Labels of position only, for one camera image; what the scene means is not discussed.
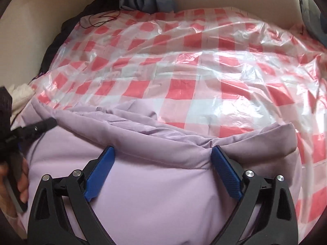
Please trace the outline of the person's left hand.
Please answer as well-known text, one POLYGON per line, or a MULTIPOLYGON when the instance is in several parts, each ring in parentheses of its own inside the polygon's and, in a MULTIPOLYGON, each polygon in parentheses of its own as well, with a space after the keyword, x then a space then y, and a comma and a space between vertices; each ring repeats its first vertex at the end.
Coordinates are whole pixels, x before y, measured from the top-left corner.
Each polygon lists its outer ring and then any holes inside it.
POLYGON ((9 217, 17 217, 18 210, 16 206, 18 205, 17 199, 24 204, 28 201, 28 163, 25 158, 22 159, 22 171, 20 178, 16 183, 16 188, 18 190, 18 197, 15 197, 14 186, 10 184, 9 181, 9 168, 7 163, 1 163, 1 210, 4 214, 9 217))

